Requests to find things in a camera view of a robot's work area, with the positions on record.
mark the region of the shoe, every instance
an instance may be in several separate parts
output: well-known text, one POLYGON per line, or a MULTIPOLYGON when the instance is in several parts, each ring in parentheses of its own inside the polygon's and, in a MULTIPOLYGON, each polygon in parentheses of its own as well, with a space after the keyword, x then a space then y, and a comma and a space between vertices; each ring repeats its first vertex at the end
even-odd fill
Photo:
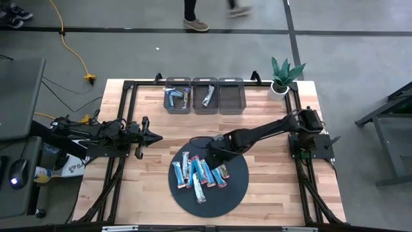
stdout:
POLYGON ((194 21, 188 21, 184 19, 183 25, 185 26, 185 28, 190 28, 197 32, 207 32, 209 30, 209 26, 207 26, 207 24, 205 24, 204 22, 201 22, 199 19, 196 19, 194 21))
POLYGON ((27 20, 33 17, 33 14, 30 12, 25 12, 22 8, 18 7, 15 3, 10 5, 10 8, 7 10, 8 14, 13 15, 16 19, 27 20))
POLYGON ((251 11, 252 11, 252 7, 250 6, 237 7, 232 10, 229 10, 227 17, 233 18, 233 17, 245 16, 245 15, 250 14, 251 11))
POLYGON ((10 26, 15 29, 22 27, 24 24, 23 21, 21 21, 20 19, 16 19, 14 16, 10 14, 6 14, 6 12, 0 12, 0 21, 7 24, 7 26, 10 26))

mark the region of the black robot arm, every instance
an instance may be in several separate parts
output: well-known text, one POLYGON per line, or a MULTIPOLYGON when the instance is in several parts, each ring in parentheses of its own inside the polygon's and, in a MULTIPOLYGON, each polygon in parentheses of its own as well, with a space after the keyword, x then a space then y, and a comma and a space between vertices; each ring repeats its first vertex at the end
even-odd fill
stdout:
POLYGON ((238 155, 244 154, 257 141, 282 134, 295 132, 304 141, 303 147, 311 148, 311 138, 323 130, 322 122, 316 110, 300 109, 289 113, 283 119, 254 129, 238 129, 224 135, 218 135, 207 145, 206 163, 210 169, 217 168, 238 155))
POLYGON ((126 157, 129 155, 130 145, 138 144, 135 156, 141 159, 142 146, 147 147, 163 139, 150 132, 147 117, 143 117, 140 129, 136 122, 126 123, 124 119, 99 123, 94 117, 89 122, 80 123, 69 120, 67 115, 55 119, 51 123, 51 130, 55 135, 85 139, 79 144, 88 148, 86 155, 90 157, 126 157))

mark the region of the gray floor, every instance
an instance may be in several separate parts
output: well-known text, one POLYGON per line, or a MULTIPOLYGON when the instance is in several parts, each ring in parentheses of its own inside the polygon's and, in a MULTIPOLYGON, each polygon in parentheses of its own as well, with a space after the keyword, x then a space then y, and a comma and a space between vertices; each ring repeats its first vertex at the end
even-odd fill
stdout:
MULTIPOLYGON (((122 28, 182 28, 179 0, 56 0, 67 26, 122 28)), ((35 19, 29 26, 58 26, 47 0, 20 0, 35 19)), ((250 17, 225 18, 225 2, 198 1, 198 17, 217 29, 286 30, 281 0, 250 0, 250 17)), ((412 2, 408 0, 290 0, 296 30, 412 31, 412 2)), ((95 34, 68 33, 66 41, 78 51, 91 73, 94 89, 75 95, 51 87, 72 107, 101 96, 106 79, 168 76, 242 77, 253 70, 270 79, 271 56, 293 60, 288 35, 247 34, 95 34)), ((332 136, 339 187, 346 218, 357 226, 411 230, 412 185, 377 189, 375 181, 391 176, 373 125, 363 130, 354 121, 383 103, 385 96, 412 80, 412 37, 297 36, 305 80, 315 81, 324 121, 332 136)), ((89 86, 75 56, 61 45, 57 33, 0 31, 0 53, 16 59, 44 57, 45 77, 79 92, 89 86)), ((94 102, 71 113, 46 88, 36 111, 73 119, 93 113, 94 102)), ((48 124, 48 119, 36 117, 48 124)), ((2 225, 63 223, 76 199, 79 179, 59 179, 42 189, 42 220, 5 220, 2 225)))

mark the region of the computer mouse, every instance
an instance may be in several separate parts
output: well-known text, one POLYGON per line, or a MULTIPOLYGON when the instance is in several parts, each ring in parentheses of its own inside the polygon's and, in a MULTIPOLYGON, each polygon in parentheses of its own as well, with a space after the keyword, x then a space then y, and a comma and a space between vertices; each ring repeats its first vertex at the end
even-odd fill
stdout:
POLYGON ((14 161, 8 170, 8 180, 14 189, 25 187, 28 180, 28 161, 26 159, 14 161))

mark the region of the wooden tabletop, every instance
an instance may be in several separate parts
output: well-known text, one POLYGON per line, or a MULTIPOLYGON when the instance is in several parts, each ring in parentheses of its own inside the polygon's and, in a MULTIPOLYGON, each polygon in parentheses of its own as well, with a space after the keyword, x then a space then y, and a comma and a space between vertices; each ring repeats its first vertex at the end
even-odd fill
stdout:
MULTIPOLYGON (((100 122, 116 119, 123 81, 108 80, 100 107, 100 122)), ((310 106, 321 116, 314 82, 298 81, 297 84, 302 107, 310 106)), ((246 87, 247 108, 242 115, 196 115, 193 111, 188 115, 169 115, 163 107, 164 92, 161 86, 138 87, 133 120, 141 122, 143 116, 148 116, 149 129, 164 139, 145 148, 142 160, 136 159, 133 154, 126 159, 116 224, 304 225, 296 167, 289 155, 287 134, 259 141, 244 154, 250 173, 248 190, 240 205, 226 215, 195 217, 174 201, 169 190, 167 173, 170 162, 191 137, 255 128, 286 115, 285 102, 269 100, 267 90, 268 87, 246 87)), ((129 91, 124 117, 130 95, 129 91)), ((97 158, 87 166, 74 220, 83 216, 100 195, 107 162, 107 158, 97 158)), ((345 221, 332 167, 324 160, 314 160, 314 170, 319 194, 337 217, 345 221)), ((308 197, 308 201, 315 220, 312 198, 308 197)), ((105 216, 110 205, 106 207, 105 216)))

